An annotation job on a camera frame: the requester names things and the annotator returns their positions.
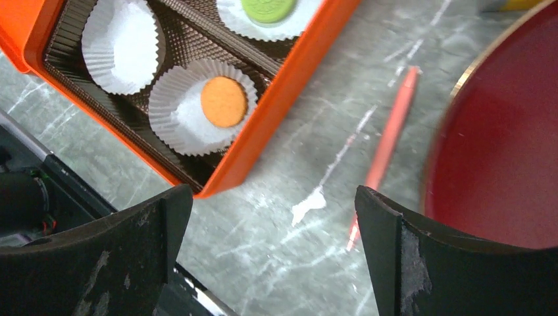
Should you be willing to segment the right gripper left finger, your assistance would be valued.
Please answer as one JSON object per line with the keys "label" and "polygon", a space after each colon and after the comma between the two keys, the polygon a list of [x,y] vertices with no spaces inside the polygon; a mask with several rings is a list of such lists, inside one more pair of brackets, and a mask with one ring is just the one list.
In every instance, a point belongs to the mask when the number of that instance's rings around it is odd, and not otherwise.
{"label": "right gripper left finger", "polygon": [[150,315],[193,204],[179,185],[19,248],[1,248],[2,315]]}

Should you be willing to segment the green round cookie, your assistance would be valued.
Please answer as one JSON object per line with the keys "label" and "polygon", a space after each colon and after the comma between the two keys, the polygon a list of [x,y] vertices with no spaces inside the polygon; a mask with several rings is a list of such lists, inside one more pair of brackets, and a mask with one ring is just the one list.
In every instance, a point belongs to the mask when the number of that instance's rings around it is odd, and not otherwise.
{"label": "green round cookie", "polygon": [[256,22],[271,24],[285,19],[295,8],[296,0],[241,0],[241,7]]}

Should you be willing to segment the orange chip cookie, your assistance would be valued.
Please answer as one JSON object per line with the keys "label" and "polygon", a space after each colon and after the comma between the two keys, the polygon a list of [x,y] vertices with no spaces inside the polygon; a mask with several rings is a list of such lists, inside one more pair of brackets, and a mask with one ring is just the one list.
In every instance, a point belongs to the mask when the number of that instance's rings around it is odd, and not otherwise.
{"label": "orange chip cookie", "polygon": [[203,86],[200,98],[206,119],[219,128],[238,125],[247,112],[247,97],[243,87],[225,76],[210,79]]}

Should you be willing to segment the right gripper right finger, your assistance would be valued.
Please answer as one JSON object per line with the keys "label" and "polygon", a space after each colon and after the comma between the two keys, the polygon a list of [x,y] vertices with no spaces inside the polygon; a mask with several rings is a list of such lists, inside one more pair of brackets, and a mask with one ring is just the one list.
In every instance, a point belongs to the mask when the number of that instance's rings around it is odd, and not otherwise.
{"label": "right gripper right finger", "polygon": [[379,314],[557,314],[556,248],[478,238],[366,186],[355,210]]}

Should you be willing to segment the orange cookie box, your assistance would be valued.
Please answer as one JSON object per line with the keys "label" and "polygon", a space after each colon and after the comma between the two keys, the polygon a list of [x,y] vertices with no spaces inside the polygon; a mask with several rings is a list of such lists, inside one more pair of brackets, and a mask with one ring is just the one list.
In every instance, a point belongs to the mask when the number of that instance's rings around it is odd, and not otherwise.
{"label": "orange cookie box", "polygon": [[151,86],[104,92],[86,70],[81,37],[94,1],[2,1],[1,49],[21,72],[52,85],[172,184],[206,198],[243,182],[266,143],[345,26],[357,1],[318,1],[303,32],[257,40],[233,32],[216,1],[151,1],[166,39],[163,70],[196,59],[234,65],[257,91],[255,112],[221,154],[187,157],[158,139],[148,121]]}

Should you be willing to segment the dark red round plate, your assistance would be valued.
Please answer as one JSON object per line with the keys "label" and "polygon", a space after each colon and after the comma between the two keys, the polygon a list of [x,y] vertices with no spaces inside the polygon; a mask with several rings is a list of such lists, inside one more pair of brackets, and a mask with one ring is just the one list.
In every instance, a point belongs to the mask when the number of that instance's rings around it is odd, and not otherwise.
{"label": "dark red round plate", "polygon": [[427,217],[479,238],[557,245],[557,2],[500,35],[456,83],[428,154]]}

